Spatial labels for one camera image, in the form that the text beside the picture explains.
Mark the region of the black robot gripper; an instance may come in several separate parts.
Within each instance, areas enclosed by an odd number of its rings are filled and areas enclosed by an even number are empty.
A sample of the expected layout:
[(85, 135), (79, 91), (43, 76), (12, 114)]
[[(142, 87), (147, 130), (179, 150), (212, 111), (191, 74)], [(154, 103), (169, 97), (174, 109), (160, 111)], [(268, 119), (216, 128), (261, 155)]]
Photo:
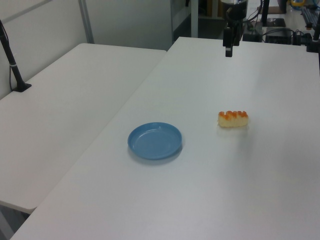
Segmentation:
[(243, 34), (243, 23), (247, 16), (247, 0), (221, 0), (222, 18), (228, 23), (235, 24), (234, 28), (226, 27), (223, 30), (223, 46), (225, 56), (233, 56), (233, 45), (239, 46)]

